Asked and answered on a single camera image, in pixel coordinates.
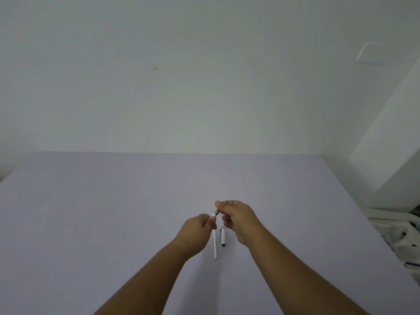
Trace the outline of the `person's right hand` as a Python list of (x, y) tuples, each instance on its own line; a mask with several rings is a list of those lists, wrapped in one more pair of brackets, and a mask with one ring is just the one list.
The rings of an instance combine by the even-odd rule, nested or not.
[(232, 231), (238, 241), (251, 249), (267, 233), (254, 210), (238, 200), (215, 201), (215, 207), (223, 215), (230, 215), (233, 221)]

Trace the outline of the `person's left hand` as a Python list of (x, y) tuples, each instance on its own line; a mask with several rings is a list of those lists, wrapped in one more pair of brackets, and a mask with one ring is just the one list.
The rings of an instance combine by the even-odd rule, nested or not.
[(171, 241), (171, 245), (180, 251), (185, 260), (199, 254), (206, 247), (213, 231), (209, 217), (202, 213), (187, 219)]

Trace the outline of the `person's left forearm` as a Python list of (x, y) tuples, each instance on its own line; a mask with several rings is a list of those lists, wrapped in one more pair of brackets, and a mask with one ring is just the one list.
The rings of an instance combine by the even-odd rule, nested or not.
[(190, 257), (185, 246), (170, 242), (93, 315), (162, 315), (176, 279)]

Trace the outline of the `person's right forearm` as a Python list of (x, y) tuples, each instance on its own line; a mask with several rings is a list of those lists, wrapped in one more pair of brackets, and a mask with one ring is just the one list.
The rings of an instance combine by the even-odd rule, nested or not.
[(247, 231), (246, 246), (284, 315), (369, 315), (264, 226)]

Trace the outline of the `white plastic fan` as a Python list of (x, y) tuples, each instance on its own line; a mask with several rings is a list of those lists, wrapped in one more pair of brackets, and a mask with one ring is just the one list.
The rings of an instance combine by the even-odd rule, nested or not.
[(420, 216), (374, 208), (363, 213), (420, 286)]

